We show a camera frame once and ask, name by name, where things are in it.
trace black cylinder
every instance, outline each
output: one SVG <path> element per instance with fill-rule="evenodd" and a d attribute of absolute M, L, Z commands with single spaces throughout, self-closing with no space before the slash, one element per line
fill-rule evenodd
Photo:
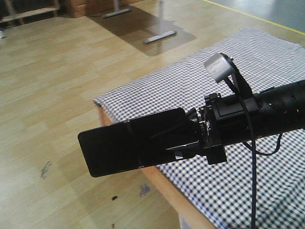
<path fill-rule="evenodd" d="M 244 102 L 256 138 L 305 128 L 305 80 L 267 89 Z M 223 145 L 251 139 L 247 119 L 236 95 L 216 98 L 211 106 Z"/>

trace cable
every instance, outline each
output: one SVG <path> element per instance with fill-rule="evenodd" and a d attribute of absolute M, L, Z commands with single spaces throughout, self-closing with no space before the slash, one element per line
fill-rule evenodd
<path fill-rule="evenodd" d="M 247 119 L 247 123 L 249 125 L 249 130 L 250 130 L 250 135 L 251 135 L 251 151 L 252 151 L 252 202 L 251 202 L 251 229 L 255 229 L 255 219 L 256 219 L 256 146 L 255 146 L 255 136 L 254 136 L 254 131 L 253 131 L 253 126 L 250 118 L 249 111 L 241 98 L 238 89 L 235 87 L 235 85 L 229 80 L 229 78 L 225 78 L 225 83 L 229 86 L 229 88 L 234 92 L 238 99 L 239 102 L 243 108 L 244 114 Z"/>
<path fill-rule="evenodd" d="M 276 147 L 275 147 L 275 150 L 272 152 L 272 153 L 262 153 L 260 151 L 255 151 L 256 154 L 259 154 L 259 155 L 263 155 L 263 156 L 270 156 L 270 155 L 273 155 L 275 154 L 276 152 L 279 151 L 280 147 L 281 147 L 281 138 L 282 138 L 283 134 L 280 134 L 277 138 L 277 142 L 276 142 Z M 246 146 L 248 149 L 252 150 L 252 147 L 247 143 L 247 142 L 243 142 L 243 145 Z"/>

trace wooden floor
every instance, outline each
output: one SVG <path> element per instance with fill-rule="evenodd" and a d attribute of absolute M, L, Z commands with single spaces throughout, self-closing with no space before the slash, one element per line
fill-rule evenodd
<path fill-rule="evenodd" d="M 167 26 L 178 35 L 149 45 L 142 40 L 156 30 L 157 0 L 109 21 L 57 17 L 5 31 L 0 228 L 179 228 L 177 213 L 141 171 L 90 177 L 77 134 L 100 125 L 92 98 L 242 27 L 305 46 L 304 35 L 202 0 L 165 4 Z"/>

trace checkered cloth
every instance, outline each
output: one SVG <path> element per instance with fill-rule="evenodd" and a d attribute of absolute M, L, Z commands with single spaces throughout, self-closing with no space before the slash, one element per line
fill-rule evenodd
<path fill-rule="evenodd" d="M 157 111 L 204 105 L 205 95 L 231 94 L 216 84 L 203 62 L 216 52 L 234 63 L 254 93 L 305 78 L 305 48 L 253 28 L 176 61 L 94 99 L 109 117 L 123 121 Z M 277 136 L 257 141 L 272 152 Z M 159 165 L 162 173 L 217 228 L 246 229 L 251 221 L 251 152 L 242 144 L 226 146 L 228 162 L 208 165 L 205 157 Z M 257 156 L 256 225 L 262 229 L 305 228 L 305 131 L 285 133 L 281 149 Z"/>

